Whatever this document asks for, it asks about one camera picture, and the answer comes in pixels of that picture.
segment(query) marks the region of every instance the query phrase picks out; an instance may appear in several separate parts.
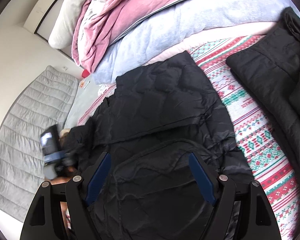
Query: gray quilted headboard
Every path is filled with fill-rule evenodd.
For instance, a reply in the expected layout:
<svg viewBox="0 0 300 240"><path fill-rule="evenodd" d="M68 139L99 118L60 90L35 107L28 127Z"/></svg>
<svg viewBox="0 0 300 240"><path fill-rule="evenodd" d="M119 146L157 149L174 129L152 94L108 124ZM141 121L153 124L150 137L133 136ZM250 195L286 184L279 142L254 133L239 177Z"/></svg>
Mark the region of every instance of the gray quilted headboard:
<svg viewBox="0 0 300 240"><path fill-rule="evenodd" d="M56 123L63 127L78 80L53 67L16 99L0 127L0 209L23 222L44 180L39 136Z"/></svg>

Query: light blue blanket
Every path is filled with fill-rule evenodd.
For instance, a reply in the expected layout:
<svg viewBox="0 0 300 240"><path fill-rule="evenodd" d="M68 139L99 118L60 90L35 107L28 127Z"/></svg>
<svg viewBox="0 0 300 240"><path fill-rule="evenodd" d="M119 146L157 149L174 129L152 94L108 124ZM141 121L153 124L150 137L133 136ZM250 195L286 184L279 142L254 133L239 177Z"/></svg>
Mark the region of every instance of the light blue blanket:
<svg viewBox="0 0 300 240"><path fill-rule="evenodd" d="M183 39L205 29L276 22L291 0L186 0L160 11L111 45L93 73L96 84L114 83Z"/></svg>

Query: metal bolt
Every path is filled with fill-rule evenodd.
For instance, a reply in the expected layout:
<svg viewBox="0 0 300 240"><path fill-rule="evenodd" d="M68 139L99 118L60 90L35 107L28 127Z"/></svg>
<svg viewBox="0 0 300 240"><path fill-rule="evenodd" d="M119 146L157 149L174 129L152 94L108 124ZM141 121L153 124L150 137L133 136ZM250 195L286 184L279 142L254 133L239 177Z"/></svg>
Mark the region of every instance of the metal bolt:
<svg viewBox="0 0 300 240"><path fill-rule="evenodd" d="M228 177L226 175L222 174L222 175L219 176L219 179L222 180L222 181L227 181Z"/></svg>
<svg viewBox="0 0 300 240"><path fill-rule="evenodd" d="M79 175L73 177L73 181L74 181L74 182L78 182L78 181L80 181L80 180L81 180L81 176L79 176Z"/></svg>
<svg viewBox="0 0 300 240"><path fill-rule="evenodd" d="M260 185L260 182L257 180L253 180L252 185L258 187Z"/></svg>
<svg viewBox="0 0 300 240"><path fill-rule="evenodd" d="M47 187L47 186L49 186L49 182L45 181L45 182L43 182L43 183L41 184L41 186L42 186L42 187Z"/></svg>

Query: red and green patterned fabric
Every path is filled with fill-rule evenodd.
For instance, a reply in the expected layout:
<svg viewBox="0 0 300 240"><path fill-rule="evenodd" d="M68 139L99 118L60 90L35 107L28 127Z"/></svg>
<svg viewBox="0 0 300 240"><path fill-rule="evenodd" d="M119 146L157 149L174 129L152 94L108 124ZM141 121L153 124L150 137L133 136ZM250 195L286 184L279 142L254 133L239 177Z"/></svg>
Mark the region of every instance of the red and green patterned fabric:
<svg viewBox="0 0 300 240"><path fill-rule="evenodd" d="M226 106L234 125L237 144L268 196L282 240L288 240L293 238L300 203L294 171L272 137L271 123L266 115L226 65L228 56L262 38L248 36L214 41L188 52L210 79Z"/></svg>

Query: folded black clothing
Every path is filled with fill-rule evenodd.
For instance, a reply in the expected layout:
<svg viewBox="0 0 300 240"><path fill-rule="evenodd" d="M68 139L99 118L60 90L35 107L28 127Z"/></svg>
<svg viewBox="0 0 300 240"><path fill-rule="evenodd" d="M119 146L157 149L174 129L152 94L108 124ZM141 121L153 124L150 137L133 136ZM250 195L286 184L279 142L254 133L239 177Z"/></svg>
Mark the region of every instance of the folded black clothing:
<svg viewBox="0 0 300 240"><path fill-rule="evenodd" d="M300 189L300 18L286 8L262 40L226 63L270 119ZM295 233L300 233L300 214Z"/></svg>
<svg viewBox="0 0 300 240"><path fill-rule="evenodd" d="M103 151L111 154L110 174L89 207L98 232L102 239L199 239L212 207L191 174L189 154L234 181L253 179L226 107L187 52L116 81L114 95L65 141L87 145L81 171ZM238 210L236 203L226 239Z"/></svg>

